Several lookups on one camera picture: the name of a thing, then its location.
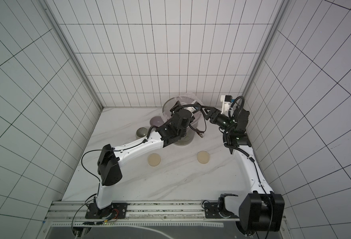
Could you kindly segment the cream jar lid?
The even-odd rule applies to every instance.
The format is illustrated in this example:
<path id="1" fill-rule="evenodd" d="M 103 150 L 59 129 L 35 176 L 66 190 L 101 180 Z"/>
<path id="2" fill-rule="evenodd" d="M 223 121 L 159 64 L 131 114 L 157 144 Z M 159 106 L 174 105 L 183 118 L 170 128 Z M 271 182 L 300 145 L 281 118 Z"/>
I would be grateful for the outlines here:
<path id="1" fill-rule="evenodd" d="M 197 154 L 197 161 L 201 164 L 207 164 L 210 161 L 210 154 L 206 151 L 200 151 Z"/>
<path id="2" fill-rule="evenodd" d="M 157 153 L 152 153 L 148 156 L 148 164 L 151 167 L 156 167 L 161 163 L 161 156 Z"/>

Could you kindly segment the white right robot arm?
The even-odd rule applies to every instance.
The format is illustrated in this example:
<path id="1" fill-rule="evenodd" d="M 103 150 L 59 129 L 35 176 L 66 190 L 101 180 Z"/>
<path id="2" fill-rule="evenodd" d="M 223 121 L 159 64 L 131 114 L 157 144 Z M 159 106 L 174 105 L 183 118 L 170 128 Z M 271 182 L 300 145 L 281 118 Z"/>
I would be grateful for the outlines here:
<path id="1" fill-rule="evenodd" d="M 242 195 L 223 193 L 217 202 L 204 200 L 205 216 L 211 219 L 234 219 L 237 229 L 246 237 L 258 232 L 280 230 L 285 208 L 282 195 L 277 194 L 266 182 L 256 162 L 251 142 L 246 133 L 249 111 L 244 109 L 243 96 L 222 96 L 222 109 L 202 106 L 205 120 L 219 127 L 223 145 L 239 163 L 245 179 Z"/>

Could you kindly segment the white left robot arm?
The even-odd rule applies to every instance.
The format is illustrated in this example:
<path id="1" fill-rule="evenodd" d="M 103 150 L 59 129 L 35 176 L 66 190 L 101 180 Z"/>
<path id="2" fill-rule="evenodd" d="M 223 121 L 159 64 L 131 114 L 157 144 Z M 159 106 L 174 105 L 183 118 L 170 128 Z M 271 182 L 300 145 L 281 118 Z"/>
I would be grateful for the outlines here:
<path id="1" fill-rule="evenodd" d="M 125 163 L 185 137 L 187 128 L 195 120 L 194 114 L 201 108 L 199 103 L 181 105 L 177 102 L 171 108 L 171 118 L 159 127 L 150 127 L 148 135 L 143 139 L 118 147 L 105 145 L 97 162 L 97 173 L 101 177 L 95 198 L 97 208 L 101 210 L 112 204 L 111 187 L 122 179 L 121 167 Z"/>

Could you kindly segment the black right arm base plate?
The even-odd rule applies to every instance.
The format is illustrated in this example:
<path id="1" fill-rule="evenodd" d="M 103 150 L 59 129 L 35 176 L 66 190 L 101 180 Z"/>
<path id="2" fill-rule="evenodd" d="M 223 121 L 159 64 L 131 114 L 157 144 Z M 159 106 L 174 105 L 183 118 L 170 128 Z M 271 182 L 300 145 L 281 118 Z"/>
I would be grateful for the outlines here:
<path id="1" fill-rule="evenodd" d="M 218 203 L 203 201 L 201 204 L 206 219 L 238 219 L 239 217 L 226 210 L 220 210 Z"/>

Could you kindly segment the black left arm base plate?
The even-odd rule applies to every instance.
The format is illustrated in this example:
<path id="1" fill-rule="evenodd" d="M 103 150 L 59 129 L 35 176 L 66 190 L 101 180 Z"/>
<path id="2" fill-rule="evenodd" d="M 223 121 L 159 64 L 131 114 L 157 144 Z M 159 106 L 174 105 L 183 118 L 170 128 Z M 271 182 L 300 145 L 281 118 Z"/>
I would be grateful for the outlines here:
<path id="1" fill-rule="evenodd" d="M 86 219 L 96 220 L 115 220 L 124 219 L 127 212 L 127 203 L 112 203 L 106 208 L 99 209 L 96 203 L 87 205 Z"/>

